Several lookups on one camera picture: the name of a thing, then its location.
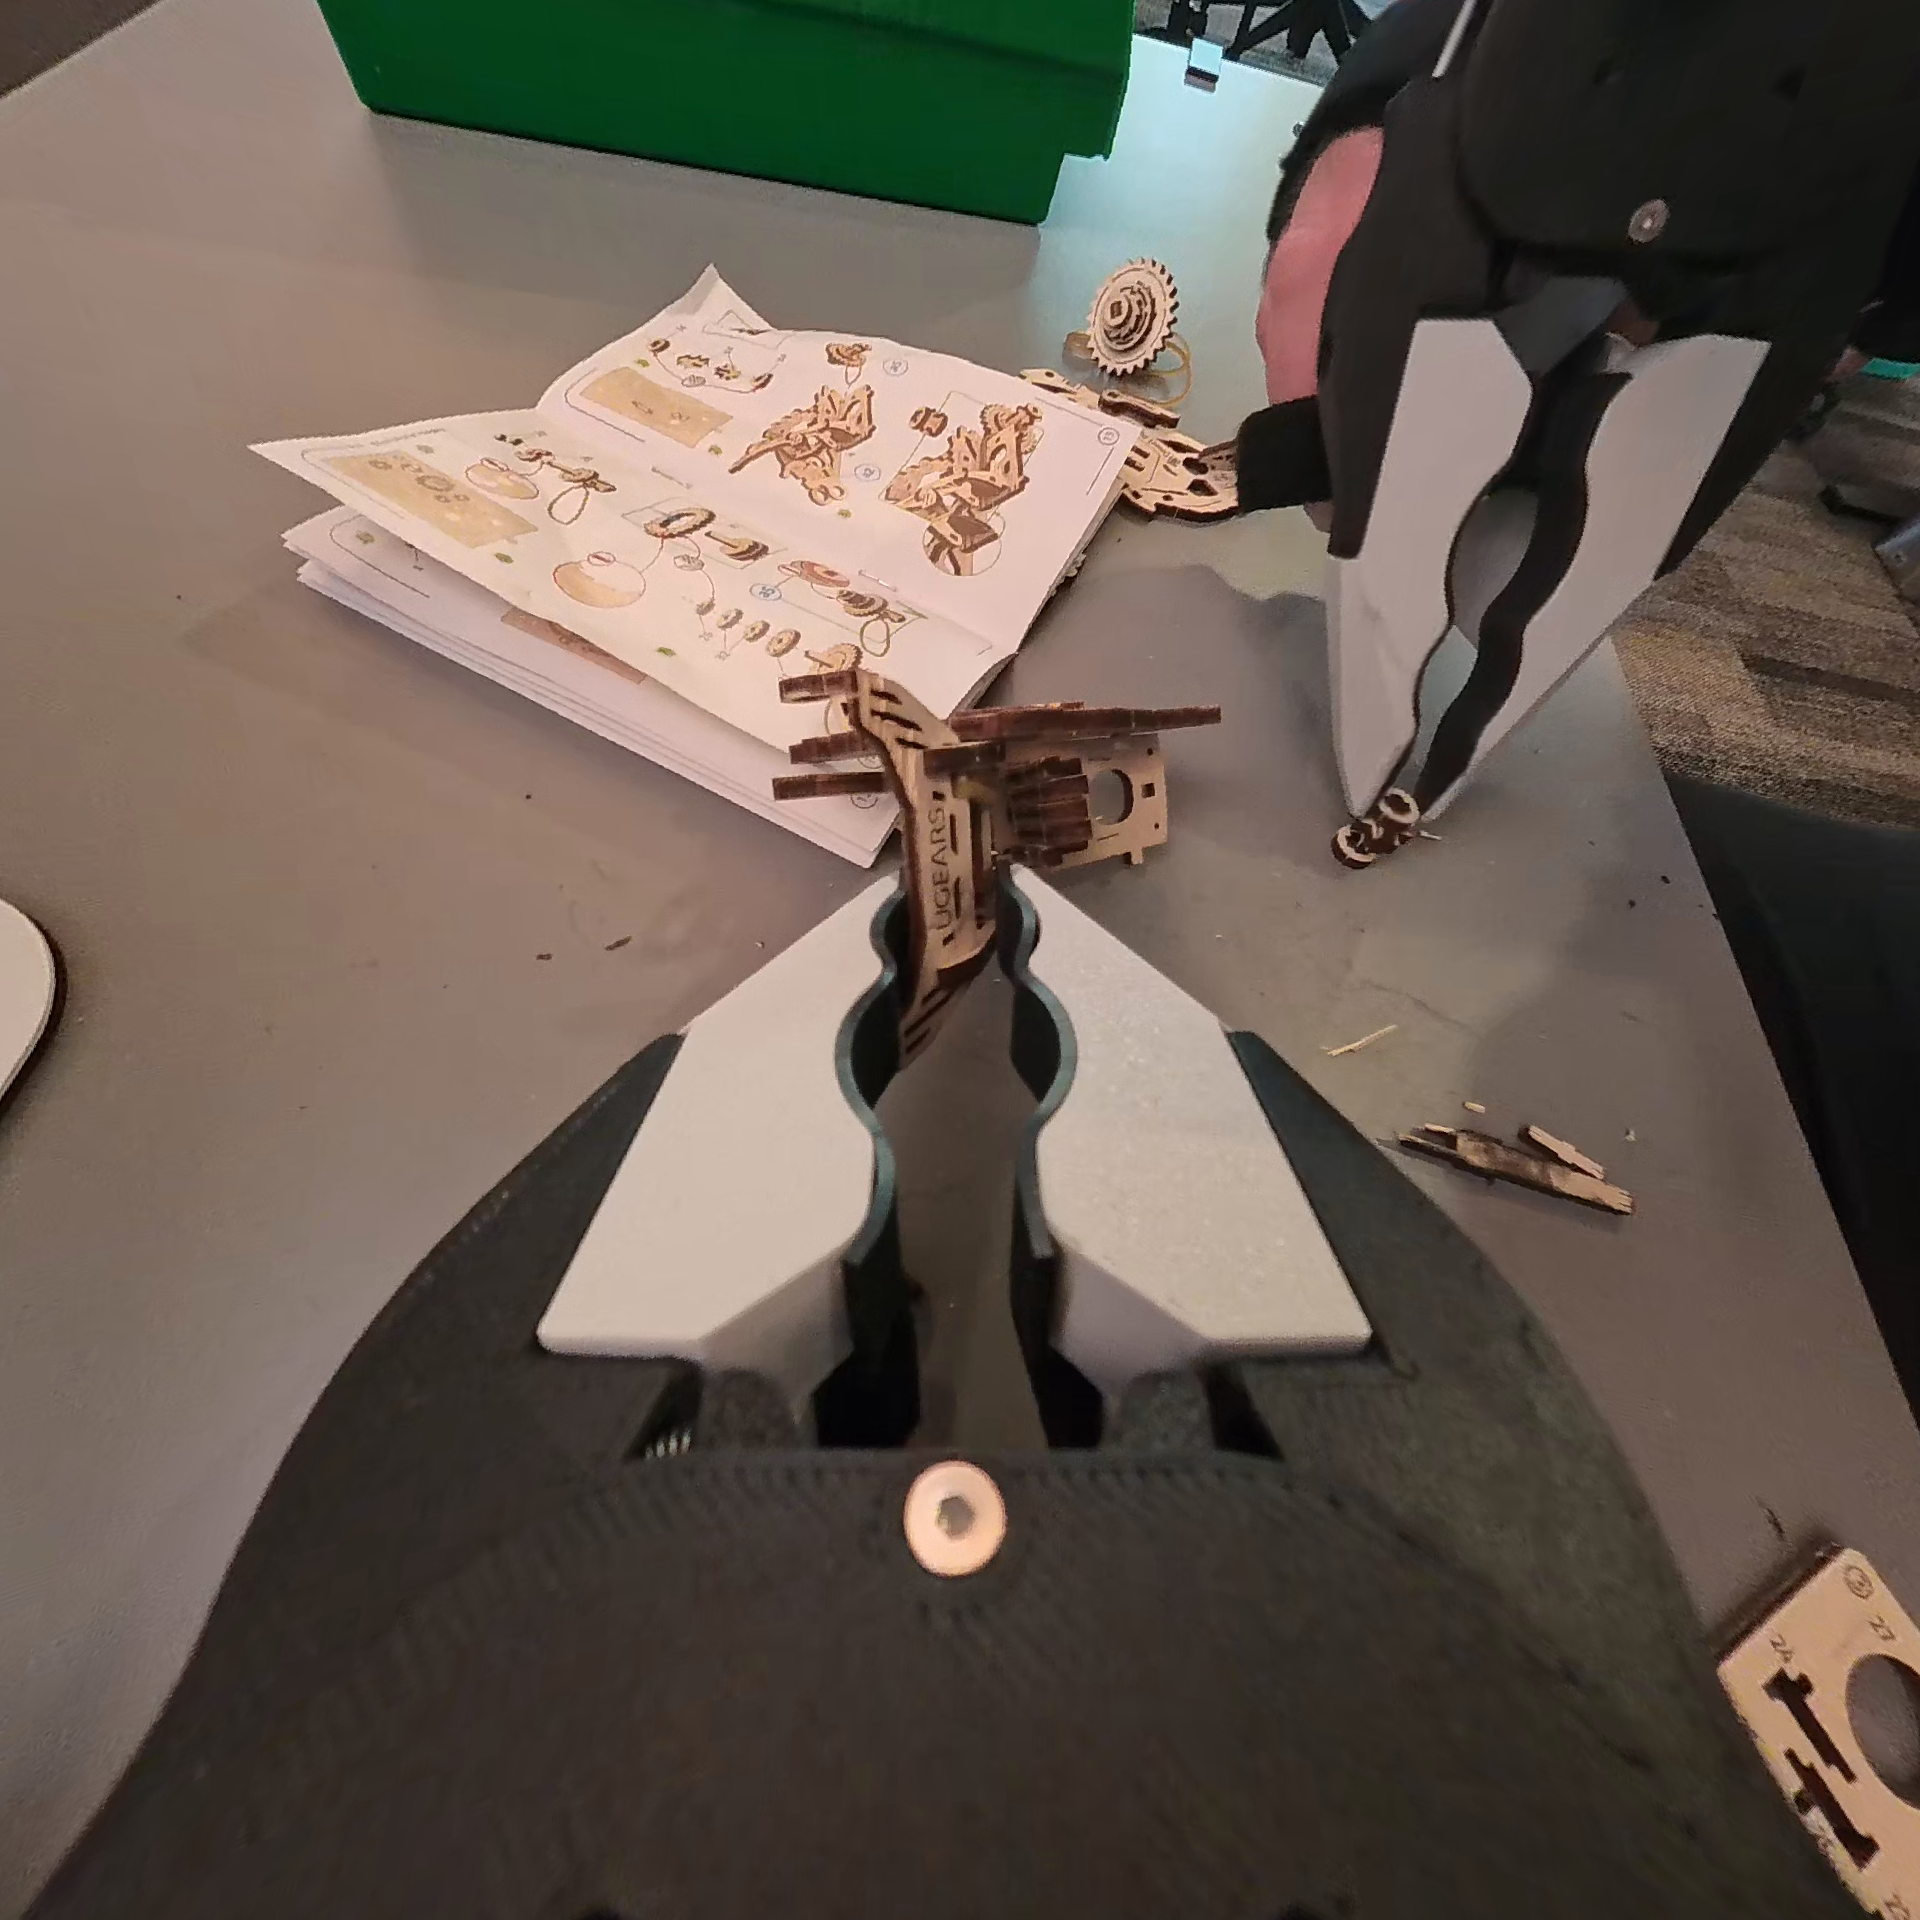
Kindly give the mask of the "wooden buggy model chassis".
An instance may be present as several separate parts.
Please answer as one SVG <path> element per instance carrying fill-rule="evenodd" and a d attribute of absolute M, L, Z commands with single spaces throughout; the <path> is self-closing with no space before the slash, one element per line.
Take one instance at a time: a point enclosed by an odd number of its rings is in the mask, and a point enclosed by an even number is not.
<path fill-rule="evenodd" d="M 778 801 L 889 793 L 901 816 L 907 931 L 898 1059 L 910 1061 L 996 942 L 999 875 L 1107 859 L 1169 839 L 1162 738 L 1223 722 L 1215 703 L 1044 701 L 938 716 L 904 684 L 844 666 L 783 677 L 786 705 L 834 728 L 788 747 Z"/>

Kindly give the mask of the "white instruction booklet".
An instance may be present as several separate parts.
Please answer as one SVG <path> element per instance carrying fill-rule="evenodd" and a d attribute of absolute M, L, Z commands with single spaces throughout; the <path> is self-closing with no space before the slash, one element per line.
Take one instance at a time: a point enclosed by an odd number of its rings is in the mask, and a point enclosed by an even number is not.
<path fill-rule="evenodd" d="M 718 270 L 518 407 L 252 451 L 325 491 L 300 581 L 869 868 L 886 795 L 781 801 L 863 667 L 936 718 L 1021 651 L 1126 491 L 1140 423 L 864 330 L 769 322 Z"/>

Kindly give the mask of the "white desk lamp stand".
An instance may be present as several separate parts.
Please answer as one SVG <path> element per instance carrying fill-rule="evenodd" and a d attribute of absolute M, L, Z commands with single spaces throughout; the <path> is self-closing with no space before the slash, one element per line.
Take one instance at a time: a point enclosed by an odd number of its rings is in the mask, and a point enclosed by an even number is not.
<path fill-rule="evenodd" d="M 2 901 L 2 1105 L 17 1095 L 60 1017 L 64 968 L 53 936 Z"/>

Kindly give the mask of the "wooden scrap pieces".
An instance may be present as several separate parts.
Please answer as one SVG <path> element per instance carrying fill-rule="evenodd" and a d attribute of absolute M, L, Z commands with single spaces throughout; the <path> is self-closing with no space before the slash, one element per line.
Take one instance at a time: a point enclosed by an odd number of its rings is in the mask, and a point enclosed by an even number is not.
<path fill-rule="evenodd" d="M 1396 1133 L 1390 1145 L 1493 1184 L 1526 1188 L 1614 1218 L 1637 1211 L 1635 1196 L 1612 1182 L 1600 1161 L 1531 1121 L 1515 1139 L 1470 1126 L 1424 1121 Z"/>

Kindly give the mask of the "flat wooden side panel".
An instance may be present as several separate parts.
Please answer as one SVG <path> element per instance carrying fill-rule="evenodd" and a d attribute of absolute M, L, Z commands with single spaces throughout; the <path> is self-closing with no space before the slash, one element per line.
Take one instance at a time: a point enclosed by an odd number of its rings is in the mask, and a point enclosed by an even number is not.
<path fill-rule="evenodd" d="M 1216 521 L 1241 512 L 1236 437 L 1205 443 L 1183 430 L 1171 404 L 1129 387 L 1097 387 L 1054 367 L 1027 367 L 1021 377 L 1103 419 L 1126 422 L 1132 440 L 1122 449 L 1119 495 L 1140 516 Z"/>

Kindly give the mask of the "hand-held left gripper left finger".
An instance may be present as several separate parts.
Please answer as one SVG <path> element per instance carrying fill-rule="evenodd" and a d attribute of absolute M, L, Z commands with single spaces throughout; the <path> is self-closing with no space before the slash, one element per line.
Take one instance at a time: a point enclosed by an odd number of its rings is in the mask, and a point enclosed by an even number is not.
<path fill-rule="evenodd" d="M 855 1036 L 895 1037 L 897 879 L 874 879 L 708 1009 L 665 1074 L 545 1307 L 565 1358 L 688 1361 L 806 1403 L 908 1330 L 897 1169 Z"/>

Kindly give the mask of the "stacked wooden gear wheel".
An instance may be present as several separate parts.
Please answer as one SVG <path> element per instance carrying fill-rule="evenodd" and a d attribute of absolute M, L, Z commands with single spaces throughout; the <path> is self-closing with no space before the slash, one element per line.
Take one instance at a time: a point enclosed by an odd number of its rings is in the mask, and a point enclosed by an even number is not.
<path fill-rule="evenodd" d="M 1139 256 L 1119 264 L 1097 287 L 1087 318 L 1093 364 L 1112 377 L 1153 370 L 1173 348 L 1181 290 L 1162 260 Z"/>

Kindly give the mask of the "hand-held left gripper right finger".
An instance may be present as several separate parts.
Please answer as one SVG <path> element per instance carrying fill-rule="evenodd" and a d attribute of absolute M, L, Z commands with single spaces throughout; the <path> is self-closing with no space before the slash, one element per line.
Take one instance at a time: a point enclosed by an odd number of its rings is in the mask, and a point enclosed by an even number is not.
<path fill-rule="evenodd" d="M 1041 1347 L 1103 1397 L 1374 1338 L 1228 1027 L 1036 874 L 1005 875 L 1041 1068 L 1021 1204 L 1053 1263 Z"/>

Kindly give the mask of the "green plastic bin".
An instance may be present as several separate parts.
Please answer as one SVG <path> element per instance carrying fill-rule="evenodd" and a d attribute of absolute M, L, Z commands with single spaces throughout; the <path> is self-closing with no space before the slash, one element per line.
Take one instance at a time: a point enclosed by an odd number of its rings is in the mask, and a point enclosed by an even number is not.
<path fill-rule="evenodd" d="M 366 107 L 470 132 L 1046 219 L 1111 155 L 1131 2 L 322 2 Z"/>

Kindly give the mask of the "wooden parts sheet round holes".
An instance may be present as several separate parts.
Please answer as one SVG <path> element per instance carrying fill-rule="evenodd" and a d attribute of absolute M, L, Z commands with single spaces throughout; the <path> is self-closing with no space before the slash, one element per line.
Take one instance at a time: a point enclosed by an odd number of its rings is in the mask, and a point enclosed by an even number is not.
<path fill-rule="evenodd" d="M 1861 1905 L 1919 1914 L 1916 1762 L 1874 1751 L 1863 1692 L 1916 1704 L 1916 1620 L 1855 1547 L 1769 1599 L 1716 1674 L 1792 1814 Z"/>

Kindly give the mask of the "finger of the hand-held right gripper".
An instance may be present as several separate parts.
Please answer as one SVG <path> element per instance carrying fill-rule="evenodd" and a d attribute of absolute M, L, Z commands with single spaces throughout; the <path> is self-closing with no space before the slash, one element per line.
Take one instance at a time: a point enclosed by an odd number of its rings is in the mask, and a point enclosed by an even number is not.
<path fill-rule="evenodd" d="M 1329 674 L 1339 776 L 1349 812 L 1366 817 L 1401 788 L 1423 738 L 1423 679 L 1450 631 L 1497 666 L 1480 635 L 1497 595 L 1520 572 L 1537 494 L 1485 505 L 1525 443 L 1541 379 L 1577 362 L 1577 336 L 1537 325 L 1522 353 L 1495 318 L 1424 318 L 1405 366 L 1360 334 L 1325 336 Z"/>
<path fill-rule="evenodd" d="M 1474 659 L 1430 734 L 1428 803 L 1450 803 L 1654 583 L 1767 353 L 1723 334 L 1623 350 L 1553 404 L 1532 484 L 1476 508 L 1452 564 Z"/>

